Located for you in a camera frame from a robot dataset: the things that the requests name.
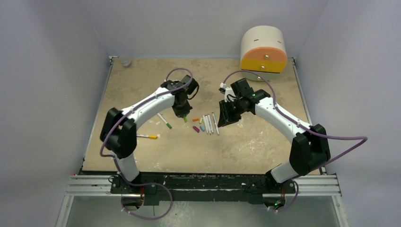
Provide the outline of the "magenta cap marker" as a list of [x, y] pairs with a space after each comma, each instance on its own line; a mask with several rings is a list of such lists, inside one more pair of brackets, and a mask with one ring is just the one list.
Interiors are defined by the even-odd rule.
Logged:
[[215, 128], [216, 128], [217, 135], [219, 135], [218, 122], [216, 120], [214, 112], [212, 112], [212, 118], [213, 118], [213, 122], [214, 122], [214, 125], [215, 125]]

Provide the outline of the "blue cap marker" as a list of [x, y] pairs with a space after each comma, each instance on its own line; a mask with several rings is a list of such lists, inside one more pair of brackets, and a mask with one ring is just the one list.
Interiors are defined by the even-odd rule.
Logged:
[[211, 135], [212, 134], [212, 128], [210, 126], [210, 121], [209, 121], [209, 117], [208, 117], [207, 114], [205, 115], [205, 121], [206, 121], [205, 124], [207, 126], [208, 133], [209, 133], [209, 135]]

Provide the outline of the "pale yellow cap marker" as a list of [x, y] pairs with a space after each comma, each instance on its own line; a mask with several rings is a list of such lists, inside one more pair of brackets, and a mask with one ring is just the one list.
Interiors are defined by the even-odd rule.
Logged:
[[207, 119], [205, 117], [205, 115], [202, 116], [202, 121], [205, 127], [205, 132], [209, 135], [209, 129], [208, 129], [208, 123], [207, 123]]

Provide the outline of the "dark green cap marker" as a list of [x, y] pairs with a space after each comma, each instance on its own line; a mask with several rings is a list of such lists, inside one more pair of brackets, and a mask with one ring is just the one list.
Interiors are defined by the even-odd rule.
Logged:
[[164, 123], [169, 129], [172, 129], [172, 126], [171, 126], [170, 123], [163, 117], [162, 114], [158, 113], [157, 116], [163, 121], [163, 123]]

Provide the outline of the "magenta pen cap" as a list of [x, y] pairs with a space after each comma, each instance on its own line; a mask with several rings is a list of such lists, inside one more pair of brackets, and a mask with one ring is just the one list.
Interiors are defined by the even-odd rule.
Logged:
[[196, 126], [193, 126], [192, 127], [197, 133], [199, 133], [200, 132], [200, 129], [198, 128], [198, 127], [196, 127]]

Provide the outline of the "orange cap marker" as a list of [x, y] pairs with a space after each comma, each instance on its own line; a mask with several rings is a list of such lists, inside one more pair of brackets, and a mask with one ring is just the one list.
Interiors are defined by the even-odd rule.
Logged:
[[214, 134], [214, 130], [213, 130], [213, 125], [212, 125], [210, 114], [207, 114], [207, 118], [208, 118], [208, 121], [209, 121], [210, 131], [211, 131], [212, 134]]

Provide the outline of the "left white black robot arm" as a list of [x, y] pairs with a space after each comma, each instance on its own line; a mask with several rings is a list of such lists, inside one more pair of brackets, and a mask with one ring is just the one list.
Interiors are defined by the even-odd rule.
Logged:
[[176, 117], [186, 117], [192, 109], [189, 100], [194, 98], [199, 87], [198, 82], [190, 75], [186, 75], [182, 80], [167, 80], [140, 102], [122, 110], [112, 108], [107, 112], [100, 133], [100, 155], [107, 157], [104, 149], [111, 152], [109, 157], [113, 159], [124, 179], [122, 186], [128, 193], [136, 193], [141, 187], [141, 180], [137, 178], [140, 171], [134, 159], [137, 130], [168, 108], [172, 108]]

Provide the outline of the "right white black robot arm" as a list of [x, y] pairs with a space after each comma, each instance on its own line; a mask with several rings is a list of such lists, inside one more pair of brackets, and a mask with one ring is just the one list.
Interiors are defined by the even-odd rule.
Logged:
[[253, 90], [246, 79], [230, 86], [221, 83], [219, 90], [225, 99], [219, 102], [218, 127], [236, 123], [243, 113], [251, 112], [269, 122], [291, 142], [288, 161], [266, 173], [265, 185], [270, 192], [278, 192], [287, 180], [307, 175], [331, 158], [327, 139], [319, 136], [326, 134], [325, 128], [295, 120], [294, 115], [280, 110], [280, 105], [268, 92]]

